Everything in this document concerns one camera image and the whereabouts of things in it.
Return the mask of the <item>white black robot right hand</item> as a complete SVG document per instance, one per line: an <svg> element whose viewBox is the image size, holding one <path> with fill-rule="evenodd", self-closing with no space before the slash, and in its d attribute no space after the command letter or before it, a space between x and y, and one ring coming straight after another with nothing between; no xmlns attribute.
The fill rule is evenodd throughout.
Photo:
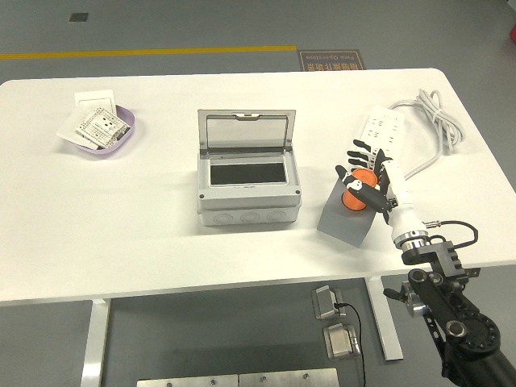
<svg viewBox="0 0 516 387"><path fill-rule="evenodd" d="M349 151L350 171L337 165L335 171L345 192L383 215L392 228L391 239L397 248L408 240L425 240L427 229L414 212L408 184L398 163L381 148L355 139L355 151Z"/></svg>

